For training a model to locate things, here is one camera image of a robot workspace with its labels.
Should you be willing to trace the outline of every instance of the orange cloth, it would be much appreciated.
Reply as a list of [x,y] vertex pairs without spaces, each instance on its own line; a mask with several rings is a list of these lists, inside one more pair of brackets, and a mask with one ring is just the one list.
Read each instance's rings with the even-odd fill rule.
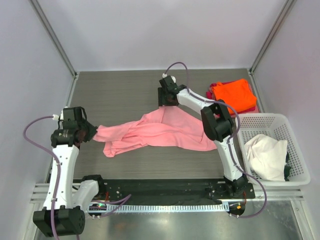
[[212,87],[215,99],[222,99],[226,104],[232,106],[237,112],[243,112],[256,106],[257,98],[250,90],[247,80],[240,79],[228,84],[218,82]]

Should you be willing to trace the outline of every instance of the led light strip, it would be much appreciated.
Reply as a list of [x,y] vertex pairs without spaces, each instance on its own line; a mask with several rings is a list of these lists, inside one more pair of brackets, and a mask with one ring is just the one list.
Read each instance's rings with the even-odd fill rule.
[[[88,210],[90,214],[108,213],[115,209],[116,205],[107,205],[107,209]],[[221,205],[196,205],[196,206],[140,206],[140,205],[123,205],[116,213],[192,213],[192,212],[226,212],[229,211],[228,202]]]

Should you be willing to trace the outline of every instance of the wall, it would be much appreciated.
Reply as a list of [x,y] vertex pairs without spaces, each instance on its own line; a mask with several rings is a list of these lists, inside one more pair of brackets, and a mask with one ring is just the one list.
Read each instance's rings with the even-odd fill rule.
[[255,76],[267,111],[288,117],[311,173],[302,188],[320,221],[320,1],[298,0],[260,62]]
[[[72,76],[27,0],[1,4],[0,56],[0,238],[20,240],[27,203],[50,163],[47,153],[23,139],[23,129],[61,111]],[[50,147],[56,124],[44,120],[28,135]]]
[[285,0],[39,0],[77,71],[249,68]]

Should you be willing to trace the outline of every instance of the white laundry basket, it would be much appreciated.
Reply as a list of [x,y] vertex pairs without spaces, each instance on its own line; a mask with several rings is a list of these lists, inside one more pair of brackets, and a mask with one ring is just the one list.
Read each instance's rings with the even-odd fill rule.
[[[289,121],[284,115],[274,113],[246,113],[239,114],[239,116],[240,130],[237,135],[242,151],[245,171],[248,174],[258,178],[264,186],[301,186],[310,182],[310,174],[304,157],[302,156]],[[245,150],[245,143],[258,134],[264,134],[277,140],[288,141],[288,165],[292,167],[290,170],[290,176],[288,177],[289,181],[262,180],[250,169]],[[248,179],[251,183],[257,184],[257,182],[250,177],[248,177]]]

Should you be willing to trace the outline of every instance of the white towel in basket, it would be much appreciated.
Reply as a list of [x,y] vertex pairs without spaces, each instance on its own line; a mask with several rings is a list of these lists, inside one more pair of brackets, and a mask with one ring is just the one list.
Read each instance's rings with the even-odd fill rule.
[[275,140],[259,134],[245,145],[245,152],[250,168],[263,180],[285,181],[287,140]]

